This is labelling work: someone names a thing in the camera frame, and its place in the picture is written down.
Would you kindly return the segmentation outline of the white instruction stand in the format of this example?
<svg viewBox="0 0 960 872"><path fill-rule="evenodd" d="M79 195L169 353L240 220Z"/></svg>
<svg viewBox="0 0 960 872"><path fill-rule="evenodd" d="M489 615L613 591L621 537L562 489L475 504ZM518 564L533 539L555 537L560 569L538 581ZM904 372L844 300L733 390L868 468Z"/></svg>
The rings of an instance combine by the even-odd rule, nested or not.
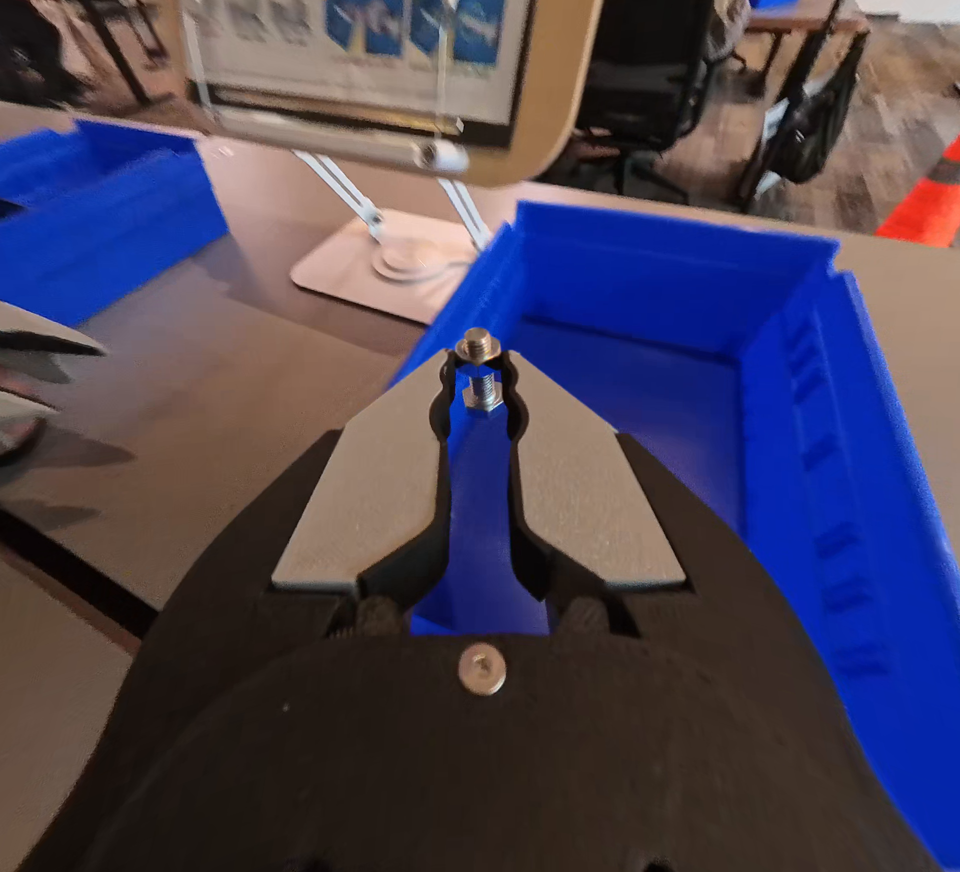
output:
<svg viewBox="0 0 960 872"><path fill-rule="evenodd" d="M465 125L442 112L391 112L233 89L226 95L212 94L200 63L193 10L187 9L183 0L161 2L169 13L168 23L176 28L177 69L182 73L186 98L214 134L291 151L230 133L216 116L218 105L225 104L290 114L309 124L448 139L464 146L469 155L462 181L481 187L531 178L560 150L584 90L601 4L601 0L533 0L512 128L499 131Z"/></svg>

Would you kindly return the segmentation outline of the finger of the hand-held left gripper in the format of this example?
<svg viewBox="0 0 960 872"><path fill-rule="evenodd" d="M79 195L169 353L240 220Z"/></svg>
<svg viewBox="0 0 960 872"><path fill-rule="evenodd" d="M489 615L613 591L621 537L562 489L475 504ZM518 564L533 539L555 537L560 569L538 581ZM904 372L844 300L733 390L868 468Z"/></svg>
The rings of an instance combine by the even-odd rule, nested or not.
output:
<svg viewBox="0 0 960 872"><path fill-rule="evenodd" d="M58 412L20 386L1 385L1 467L27 458Z"/></svg>
<svg viewBox="0 0 960 872"><path fill-rule="evenodd" d="M68 384L62 358L100 358L96 340L12 304L1 302L1 366L47 384Z"/></svg>

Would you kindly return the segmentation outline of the printed instruction sheet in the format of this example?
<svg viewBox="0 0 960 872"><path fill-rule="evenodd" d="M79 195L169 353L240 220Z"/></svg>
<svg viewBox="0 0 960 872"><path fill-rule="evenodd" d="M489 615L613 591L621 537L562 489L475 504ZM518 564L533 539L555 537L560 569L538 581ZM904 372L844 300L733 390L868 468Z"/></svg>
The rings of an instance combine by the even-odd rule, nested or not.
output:
<svg viewBox="0 0 960 872"><path fill-rule="evenodd" d="M513 127L533 0L182 0L229 89Z"/></svg>

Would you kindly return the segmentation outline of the black mesh office chair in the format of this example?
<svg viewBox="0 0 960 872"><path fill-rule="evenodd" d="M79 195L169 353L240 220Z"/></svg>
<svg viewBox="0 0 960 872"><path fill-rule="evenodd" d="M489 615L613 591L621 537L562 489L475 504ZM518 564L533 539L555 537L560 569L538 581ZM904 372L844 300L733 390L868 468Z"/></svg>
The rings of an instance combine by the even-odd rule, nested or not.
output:
<svg viewBox="0 0 960 872"><path fill-rule="evenodd" d="M690 204L653 162L701 121L718 65L708 55L714 2L603 1L575 134L583 150L614 150L609 168L619 195L637 177Z"/></svg>

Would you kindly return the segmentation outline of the orange traffic cone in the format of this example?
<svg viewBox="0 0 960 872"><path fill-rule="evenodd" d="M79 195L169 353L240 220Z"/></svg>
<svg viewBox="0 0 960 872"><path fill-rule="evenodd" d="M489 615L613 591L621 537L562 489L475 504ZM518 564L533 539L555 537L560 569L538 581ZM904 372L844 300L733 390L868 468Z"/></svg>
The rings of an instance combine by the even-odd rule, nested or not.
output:
<svg viewBox="0 0 960 872"><path fill-rule="evenodd" d="M880 238L951 247L959 231L959 137L875 231Z"/></svg>

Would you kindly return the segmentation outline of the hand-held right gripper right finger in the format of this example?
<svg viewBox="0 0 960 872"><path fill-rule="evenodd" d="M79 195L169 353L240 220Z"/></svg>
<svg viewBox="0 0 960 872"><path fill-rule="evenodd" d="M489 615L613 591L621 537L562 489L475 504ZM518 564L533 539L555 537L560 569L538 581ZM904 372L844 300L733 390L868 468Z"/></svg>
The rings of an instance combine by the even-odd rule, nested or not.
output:
<svg viewBox="0 0 960 872"><path fill-rule="evenodd" d="M687 574L618 431L506 354L510 559L540 602L676 589Z"/></svg>

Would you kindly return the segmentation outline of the black hanging bag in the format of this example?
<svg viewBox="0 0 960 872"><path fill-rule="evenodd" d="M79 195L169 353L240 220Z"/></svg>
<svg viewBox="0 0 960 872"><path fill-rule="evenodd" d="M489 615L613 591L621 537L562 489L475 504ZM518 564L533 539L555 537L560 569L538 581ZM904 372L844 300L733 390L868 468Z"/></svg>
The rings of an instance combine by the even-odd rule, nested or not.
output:
<svg viewBox="0 0 960 872"><path fill-rule="evenodd" d="M858 86L860 53L849 54L823 80L808 82L796 117L767 170L804 184L825 168L844 130Z"/></svg>

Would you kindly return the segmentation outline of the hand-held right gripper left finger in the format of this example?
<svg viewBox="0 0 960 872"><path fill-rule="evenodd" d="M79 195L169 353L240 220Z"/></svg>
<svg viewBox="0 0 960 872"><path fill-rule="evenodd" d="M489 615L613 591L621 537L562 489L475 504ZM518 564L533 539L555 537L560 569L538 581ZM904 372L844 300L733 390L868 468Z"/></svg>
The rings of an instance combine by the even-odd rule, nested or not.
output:
<svg viewBox="0 0 960 872"><path fill-rule="evenodd" d="M442 350L357 413L270 577L274 589L423 599L450 558L450 406Z"/></svg>

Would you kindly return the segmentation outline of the blue bin with black divider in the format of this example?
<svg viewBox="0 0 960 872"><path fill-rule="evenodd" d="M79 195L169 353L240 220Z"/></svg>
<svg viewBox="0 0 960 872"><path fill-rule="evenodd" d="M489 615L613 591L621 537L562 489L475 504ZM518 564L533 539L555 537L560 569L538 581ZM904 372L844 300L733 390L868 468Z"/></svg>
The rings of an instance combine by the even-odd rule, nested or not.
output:
<svg viewBox="0 0 960 872"><path fill-rule="evenodd" d="M229 232L193 138L89 120L1 146L1 298L76 327Z"/></svg>

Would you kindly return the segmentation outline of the steel hex bolt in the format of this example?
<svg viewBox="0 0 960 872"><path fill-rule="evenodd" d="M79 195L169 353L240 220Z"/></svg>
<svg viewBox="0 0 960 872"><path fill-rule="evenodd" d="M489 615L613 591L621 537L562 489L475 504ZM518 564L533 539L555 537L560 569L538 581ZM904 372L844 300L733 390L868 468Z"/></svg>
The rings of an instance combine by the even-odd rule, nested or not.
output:
<svg viewBox="0 0 960 872"><path fill-rule="evenodd" d="M487 336L494 338L486 328L471 327L462 337L466 338L467 342L471 342L484 341ZM496 366L495 369L459 369L467 379L467 387L463 391L462 398L468 410L491 413L503 404L502 386L498 379L498 362L491 363Z"/></svg>

